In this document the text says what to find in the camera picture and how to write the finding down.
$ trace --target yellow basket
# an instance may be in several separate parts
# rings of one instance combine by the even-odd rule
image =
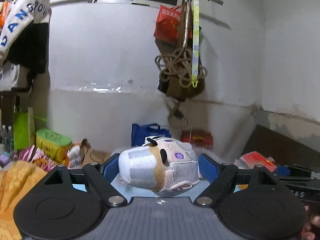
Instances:
[[[52,160],[62,163],[66,152],[71,148],[72,141],[69,137],[49,129],[40,129],[36,132],[37,147]]]

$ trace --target purple object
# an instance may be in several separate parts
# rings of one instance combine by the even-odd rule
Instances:
[[[177,159],[183,159],[182,153],[176,153],[175,155],[176,155]]]
[[[4,166],[6,166],[9,163],[9,157],[1,154],[0,155],[0,166],[3,168]]]

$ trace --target purple embroidered eye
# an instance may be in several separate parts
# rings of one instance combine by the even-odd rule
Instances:
[[[182,153],[176,153],[175,155],[176,155],[177,159],[183,159]]]

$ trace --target hand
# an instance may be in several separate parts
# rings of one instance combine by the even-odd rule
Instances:
[[[314,240],[316,238],[316,235],[312,233],[311,225],[314,225],[316,227],[320,227],[320,216],[319,215],[312,215],[310,217],[310,222],[306,223],[303,232],[302,232],[302,239],[303,240]]]

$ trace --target green lid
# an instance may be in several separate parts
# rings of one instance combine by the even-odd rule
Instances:
[[[37,137],[39,136],[40,138],[45,139],[49,142],[55,143],[61,147],[70,145],[72,143],[72,140],[69,137],[56,133],[47,128],[39,129],[36,132],[36,135]]]

